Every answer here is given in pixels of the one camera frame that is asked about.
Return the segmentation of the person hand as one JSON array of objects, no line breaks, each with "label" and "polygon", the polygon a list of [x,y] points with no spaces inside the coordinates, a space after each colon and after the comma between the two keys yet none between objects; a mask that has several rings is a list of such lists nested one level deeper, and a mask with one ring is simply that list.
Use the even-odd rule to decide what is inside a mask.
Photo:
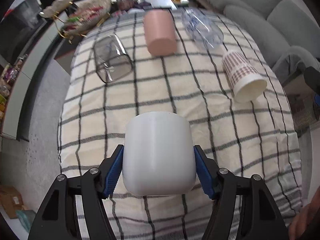
[{"label": "person hand", "polygon": [[294,240],[300,237],[306,230],[306,227],[311,223],[319,210],[319,195],[320,188],[315,192],[311,202],[302,208],[301,212],[295,216],[289,226],[289,239]]}]

